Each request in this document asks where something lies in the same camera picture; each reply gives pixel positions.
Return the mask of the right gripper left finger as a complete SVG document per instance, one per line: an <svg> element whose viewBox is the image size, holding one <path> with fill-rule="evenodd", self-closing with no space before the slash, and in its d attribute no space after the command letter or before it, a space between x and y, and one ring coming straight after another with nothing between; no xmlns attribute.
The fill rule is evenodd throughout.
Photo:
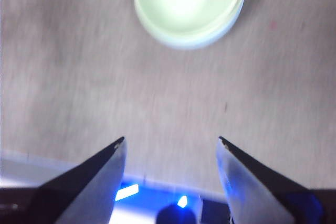
<svg viewBox="0 0 336 224"><path fill-rule="evenodd" d="M117 139L34 194L34 223L108 223L121 185L127 143Z"/></svg>

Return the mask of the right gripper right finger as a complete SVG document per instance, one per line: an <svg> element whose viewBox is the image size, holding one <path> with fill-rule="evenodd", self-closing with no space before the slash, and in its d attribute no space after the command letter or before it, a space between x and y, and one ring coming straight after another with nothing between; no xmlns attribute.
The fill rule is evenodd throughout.
<svg viewBox="0 0 336 224"><path fill-rule="evenodd" d="M314 193L220 136L216 158L234 223L322 223Z"/></svg>

